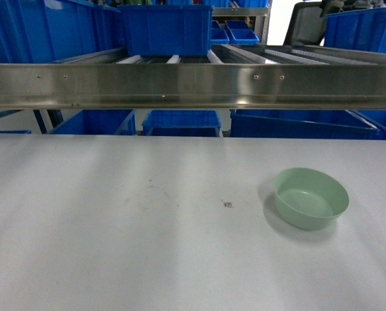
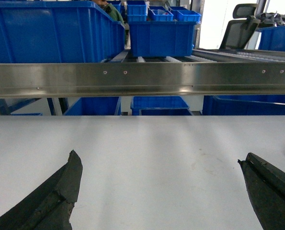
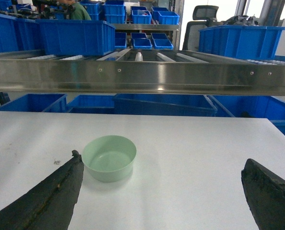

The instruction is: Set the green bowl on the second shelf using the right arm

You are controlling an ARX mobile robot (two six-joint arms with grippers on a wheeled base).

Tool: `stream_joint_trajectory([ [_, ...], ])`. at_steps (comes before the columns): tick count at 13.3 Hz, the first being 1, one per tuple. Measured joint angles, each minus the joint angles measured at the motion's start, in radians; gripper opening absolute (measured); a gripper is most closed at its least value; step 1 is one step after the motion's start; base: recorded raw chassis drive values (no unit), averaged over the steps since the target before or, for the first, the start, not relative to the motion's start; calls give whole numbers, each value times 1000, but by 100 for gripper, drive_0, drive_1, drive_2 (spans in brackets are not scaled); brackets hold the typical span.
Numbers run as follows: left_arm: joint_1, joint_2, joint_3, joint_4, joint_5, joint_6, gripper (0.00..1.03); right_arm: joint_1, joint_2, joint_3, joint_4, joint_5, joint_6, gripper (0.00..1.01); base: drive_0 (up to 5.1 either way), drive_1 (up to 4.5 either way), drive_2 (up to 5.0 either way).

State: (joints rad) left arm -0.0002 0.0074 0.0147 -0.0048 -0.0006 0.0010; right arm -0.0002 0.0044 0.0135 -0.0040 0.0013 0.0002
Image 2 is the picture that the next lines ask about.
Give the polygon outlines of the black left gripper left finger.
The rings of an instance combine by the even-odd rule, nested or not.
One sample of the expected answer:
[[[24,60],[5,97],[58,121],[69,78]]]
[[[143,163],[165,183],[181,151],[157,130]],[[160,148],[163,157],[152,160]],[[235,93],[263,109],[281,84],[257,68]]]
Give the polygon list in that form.
[[[65,165],[0,217],[0,230],[71,230],[82,170],[72,150]]]

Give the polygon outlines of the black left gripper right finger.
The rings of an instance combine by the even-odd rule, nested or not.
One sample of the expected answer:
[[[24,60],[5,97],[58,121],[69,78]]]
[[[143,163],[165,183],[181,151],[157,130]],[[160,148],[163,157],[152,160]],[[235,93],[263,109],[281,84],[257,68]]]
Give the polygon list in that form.
[[[285,230],[285,172],[251,152],[238,163],[262,228]]]

